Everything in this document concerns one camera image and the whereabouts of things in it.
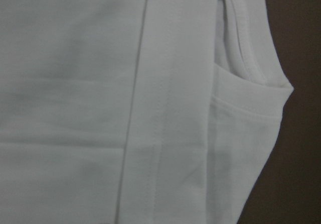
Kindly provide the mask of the white long-sleeve printed shirt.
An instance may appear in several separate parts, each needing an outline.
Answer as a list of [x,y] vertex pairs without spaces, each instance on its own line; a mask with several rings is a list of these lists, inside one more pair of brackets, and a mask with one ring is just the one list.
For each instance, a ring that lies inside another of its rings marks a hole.
[[237,223],[292,91],[265,0],[1,0],[1,223]]

